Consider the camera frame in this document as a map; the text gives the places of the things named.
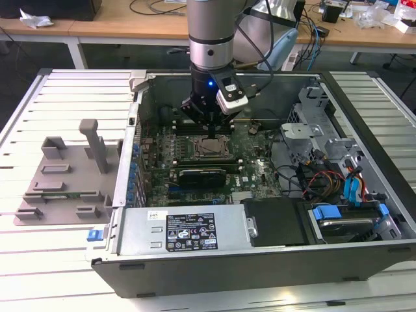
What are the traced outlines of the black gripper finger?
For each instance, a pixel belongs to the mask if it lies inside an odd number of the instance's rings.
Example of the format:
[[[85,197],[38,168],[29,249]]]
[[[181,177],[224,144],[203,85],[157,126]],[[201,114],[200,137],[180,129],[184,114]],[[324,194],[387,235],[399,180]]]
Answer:
[[[221,128],[229,125],[230,121],[234,119],[239,113],[234,112],[229,115],[224,114],[223,112],[216,112],[213,116],[213,138],[216,137],[216,134],[218,131],[221,130]]]
[[[208,119],[209,115],[200,110],[191,98],[182,101],[180,109],[207,133],[207,138],[213,138],[213,125]]]

